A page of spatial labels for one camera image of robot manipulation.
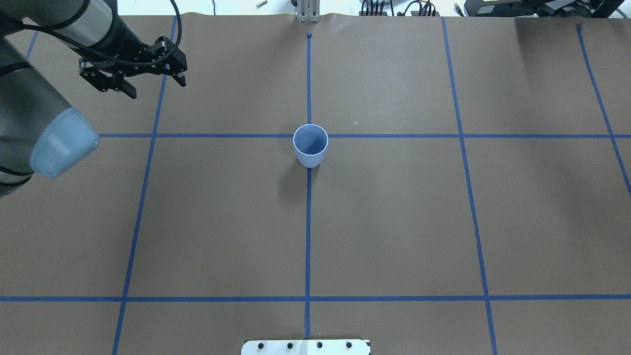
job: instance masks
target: grid line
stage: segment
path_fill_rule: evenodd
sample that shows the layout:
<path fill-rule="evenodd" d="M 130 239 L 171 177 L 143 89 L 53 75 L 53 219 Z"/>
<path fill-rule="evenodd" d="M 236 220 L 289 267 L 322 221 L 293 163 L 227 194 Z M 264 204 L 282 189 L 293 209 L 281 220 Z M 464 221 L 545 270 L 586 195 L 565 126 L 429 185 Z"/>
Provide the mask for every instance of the grid line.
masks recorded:
<path fill-rule="evenodd" d="M 451 81 L 451 94 L 454 97 L 454 110 L 456 111 L 456 122 L 458 125 L 458 135 L 460 138 L 460 150 L 462 151 L 462 155 L 463 155 L 464 176 L 467 182 L 469 206 L 471 207 L 471 218 L 473 219 L 476 247 L 478 250 L 478 263 L 480 264 L 480 276 L 482 279 L 482 289 L 484 292 L 484 296 L 487 298 L 485 300 L 485 306 L 487 308 L 488 332 L 489 332 L 489 336 L 491 340 L 491 349 L 493 351 L 493 355 L 497 355 L 497 342 L 495 340 L 495 327 L 493 325 L 493 311 L 491 309 L 491 301 L 488 299 L 487 272 L 484 266 L 484 255 L 482 253 L 482 242 L 480 240 L 480 228 L 478 226 L 478 216 L 475 209 L 473 189 L 471 187 L 471 174 L 469 173 L 469 161 L 467 159 L 467 148 L 464 144 L 463 122 L 460 116 L 460 105 L 458 104 L 456 79 L 454 78 L 454 68 L 451 61 L 451 51 L 449 49 L 449 37 L 447 35 L 447 22 L 445 21 L 444 17 L 441 18 L 441 20 L 442 20 L 442 33 L 445 39 L 445 51 L 447 54 L 447 66 L 449 68 L 449 79 Z"/>
<path fill-rule="evenodd" d="M 31 53 L 33 52 L 33 48 L 35 47 L 35 42 L 37 41 L 38 34 L 39 34 L 39 31 L 35 31 L 35 33 L 33 33 L 33 37 L 31 38 L 31 43 L 28 45 L 27 54 L 25 56 L 26 59 L 31 57 Z"/>
<path fill-rule="evenodd" d="M 171 36 L 172 39 L 175 34 L 175 23 L 177 21 L 176 16 L 173 16 L 173 22 L 171 24 Z M 125 307 L 127 306 L 127 295 L 129 294 L 129 282 L 131 280 L 131 272 L 134 266 L 134 257 L 136 256 L 136 245 L 138 243 L 138 233 L 140 232 L 140 223 L 143 218 L 144 210 L 144 198 L 147 192 L 147 184 L 149 182 L 149 173 L 151 171 L 151 160 L 153 158 L 153 150 L 155 148 L 156 135 L 158 133 L 158 125 L 160 124 L 160 113 L 162 111 L 162 99 L 164 98 L 164 89 L 167 84 L 167 76 L 162 75 L 162 84 L 160 85 L 160 95 L 158 97 L 158 104 L 156 106 L 156 115 L 153 121 L 153 132 L 151 134 L 151 143 L 149 144 L 149 152 L 147 154 L 147 163 L 144 169 L 143 187 L 140 192 L 140 201 L 138 203 L 138 214 L 136 215 L 136 225 L 134 227 L 134 236 L 131 241 L 131 249 L 129 251 L 129 261 L 127 263 L 127 272 L 125 275 L 125 284 L 123 286 L 121 309 L 119 311 L 119 318 L 116 325 L 116 333 L 114 335 L 114 346 L 112 347 L 112 355 L 118 353 L 119 342 L 121 341 L 122 324 L 125 317 Z"/>
<path fill-rule="evenodd" d="M 506 294 L 460 296 L 310 296 L 312 302 L 471 302 L 471 301 L 599 301 L 631 300 L 631 294 Z M 10 302 L 90 302 L 118 303 L 123 297 L 98 296 L 0 296 L 0 303 Z M 276 303 L 304 302 L 303 296 L 136 296 L 127 303 Z"/>
<path fill-rule="evenodd" d="M 311 32 L 307 32 L 307 124 L 311 123 Z M 305 221 L 305 339 L 311 336 L 311 168 L 307 168 Z"/>
<path fill-rule="evenodd" d="M 151 133 L 100 133 L 102 138 L 151 138 Z M 158 133 L 157 138 L 292 138 L 293 133 Z M 329 138 L 490 138 L 490 139 L 610 139 L 611 135 L 510 133 L 330 133 Z M 613 135 L 630 139 L 631 135 Z"/>
<path fill-rule="evenodd" d="M 618 165 L 620 165 L 620 170 L 622 171 L 622 178 L 625 180 L 625 184 L 627 185 L 627 191 L 629 193 L 629 196 L 631 196 L 631 183 L 629 183 L 629 178 L 627 176 L 627 170 L 625 169 L 625 164 L 622 161 L 622 156 L 620 156 L 620 151 L 618 150 L 618 144 L 616 143 L 616 138 L 613 136 L 613 129 L 611 128 L 611 123 L 609 122 L 607 111 L 604 109 L 603 98 L 600 96 L 600 90 L 598 90 L 598 84 L 596 84 L 594 73 L 592 72 L 591 65 L 589 64 L 589 58 L 587 56 L 587 49 L 585 48 L 585 42 L 583 41 L 582 28 L 583 28 L 583 25 L 578 24 L 576 26 L 576 33 L 579 36 L 579 43 L 581 44 L 581 51 L 583 53 L 583 59 L 585 59 L 585 67 L 587 67 L 587 73 L 589 74 L 589 79 L 591 80 L 592 86 L 594 87 L 594 93 L 596 94 L 598 105 L 600 106 L 600 112 L 603 114 L 604 124 L 605 126 L 607 126 L 607 132 L 609 132 L 611 145 L 613 146 L 613 150 L 616 153 L 616 159 L 618 159 Z"/>

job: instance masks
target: cable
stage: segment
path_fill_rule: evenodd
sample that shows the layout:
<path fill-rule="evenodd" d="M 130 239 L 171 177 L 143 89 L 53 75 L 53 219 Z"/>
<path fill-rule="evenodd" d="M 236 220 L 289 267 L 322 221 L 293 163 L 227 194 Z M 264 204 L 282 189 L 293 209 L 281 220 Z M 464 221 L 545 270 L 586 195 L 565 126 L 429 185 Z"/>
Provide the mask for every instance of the cable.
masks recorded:
<path fill-rule="evenodd" d="M 464 17 L 463 10 L 460 8 L 460 5 L 458 5 L 458 3 L 454 4 L 454 11 L 460 16 Z"/>
<path fill-rule="evenodd" d="M 92 54 L 93 56 L 96 57 L 100 57 L 102 59 L 105 59 L 107 61 L 113 62 L 115 64 L 120 64 L 120 65 L 126 65 L 126 66 L 137 66 L 137 67 L 148 67 L 148 66 L 154 66 L 156 64 L 160 64 L 162 62 L 164 62 L 165 60 L 167 60 L 180 46 L 180 41 L 182 40 L 182 18 L 180 16 L 180 10 L 177 8 L 177 5 L 175 3 L 175 0 L 170 0 L 171 4 L 173 4 L 173 9 L 175 10 L 175 19 L 177 20 L 177 40 L 175 40 L 175 45 L 173 48 L 171 48 L 170 51 L 166 52 L 161 58 L 156 59 L 154 61 L 151 62 L 146 62 L 146 63 L 137 63 L 137 62 L 132 62 L 132 61 L 124 61 L 122 59 L 118 59 L 116 57 L 112 57 L 109 56 L 105 53 L 96 51 L 95 49 L 92 49 L 88 46 L 85 46 L 83 44 L 80 44 L 79 42 L 66 37 L 60 33 L 57 33 L 51 29 L 48 29 L 46 27 L 41 27 L 41 26 L 35 26 L 35 25 L 26 25 L 24 23 L 17 23 L 16 25 L 22 29 L 22 30 L 33 30 L 33 31 L 39 31 L 39 32 L 43 32 L 46 33 L 47 35 L 51 35 L 53 37 L 57 37 L 58 39 L 61 39 L 64 42 L 67 42 L 83 51 L 86 51 L 87 53 Z"/>
<path fill-rule="evenodd" d="M 370 12 L 368 11 L 368 2 L 370 2 Z M 378 0 L 363 0 L 362 1 L 362 9 L 360 10 L 360 16 L 364 13 L 364 16 L 381 16 L 384 12 L 384 8 L 386 7 L 386 1 L 381 1 L 381 7 L 379 7 Z M 392 15 L 394 16 L 394 9 L 392 8 L 392 1 L 390 2 L 390 10 L 392 11 Z"/>
<path fill-rule="evenodd" d="M 430 5 L 431 3 L 427 1 L 427 4 L 423 6 L 423 9 L 421 10 L 421 12 L 418 13 L 418 16 L 429 16 Z"/>
<path fill-rule="evenodd" d="M 628 18 L 627 15 L 624 12 L 622 12 L 621 9 L 616 9 L 616 11 L 620 14 L 620 16 L 622 16 L 624 18 Z"/>
<path fill-rule="evenodd" d="M 423 11 L 423 15 L 425 16 L 436 16 L 436 6 L 431 3 L 430 0 L 427 0 L 427 15 L 425 15 L 425 11 Z"/>
<path fill-rule="evenodd" d="M 414 3 L 418 4 L 418 16 L 421 16 L 423 14 L 423 3 L 427 3 L 426 1 L 422 1 L 422 0 L 414 0 L 411 3 L 409 3 L 408 7 L 405 8 L 405 11 L 402 12 L 403 15 L 401 16 L 405 16 L 405 14 L 408 13 L 408 9 L 410 8 L 410 6 L 412 6 L 412 4 Z"/>

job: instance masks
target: black mount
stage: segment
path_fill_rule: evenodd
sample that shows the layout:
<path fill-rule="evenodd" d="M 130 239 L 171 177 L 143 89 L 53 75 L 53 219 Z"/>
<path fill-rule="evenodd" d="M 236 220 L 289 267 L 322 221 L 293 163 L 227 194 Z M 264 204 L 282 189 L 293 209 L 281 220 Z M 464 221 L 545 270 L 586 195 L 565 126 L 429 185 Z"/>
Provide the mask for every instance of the black mount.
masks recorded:
<path fill-rule="evenodd" d="M 138 51 L 133 60 L 139 63 L 148 63 L 160 59 L 175 44 L 168 37 L 162 36 L 155 40 L 155 44 Z M 136 98 L 136 88 L 125 77 L 136 76 L 143 73 L 155 75 L 169 75 L 181 87 L 186 86 L 184 72 L 187 70 L 186 55 L 176 49 L 166 60 L 153 66 L 126 66 L 112 62 L 95 62 L 85 58 L 79 60 L 79 75 L 101 92 L 114 90 L 123 92 L 132 99 Z"/>

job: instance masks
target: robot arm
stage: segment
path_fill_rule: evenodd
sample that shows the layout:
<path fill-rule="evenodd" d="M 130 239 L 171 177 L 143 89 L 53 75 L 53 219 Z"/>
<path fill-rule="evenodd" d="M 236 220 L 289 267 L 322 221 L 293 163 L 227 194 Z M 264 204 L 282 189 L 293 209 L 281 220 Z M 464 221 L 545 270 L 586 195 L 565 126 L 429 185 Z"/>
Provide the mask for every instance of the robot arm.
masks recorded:
<path fill-rule="evenodd" d="M 4 0 L 0 2 L 0 196 L 34 172 L 54 178 L 96 149 L 98 135 L 78 110 L 4 38 L 31 29 L 54 35 L 80 56 L 79 72 L 99 91 L 136 98 L 128 76 L 169 75 L 186 85 L 186 55 L 160 37 L 142 43 L 117 14 L 116 0 Z M 25 25 L 30 18 L 38 26 Z"/>

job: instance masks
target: light blue cup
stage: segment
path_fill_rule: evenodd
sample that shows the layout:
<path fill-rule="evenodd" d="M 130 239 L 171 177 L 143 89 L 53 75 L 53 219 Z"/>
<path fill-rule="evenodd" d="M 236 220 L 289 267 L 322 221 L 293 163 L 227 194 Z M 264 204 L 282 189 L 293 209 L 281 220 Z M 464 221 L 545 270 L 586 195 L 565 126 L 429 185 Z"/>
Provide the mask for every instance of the light blue cup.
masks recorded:
<path fill-rule="evenodd" d="M 305 124 L 293 134 L 293 147 L 298 161 L 307 168 L 317 167 L 324 159 L 329 135 L 317 124 Z"/>

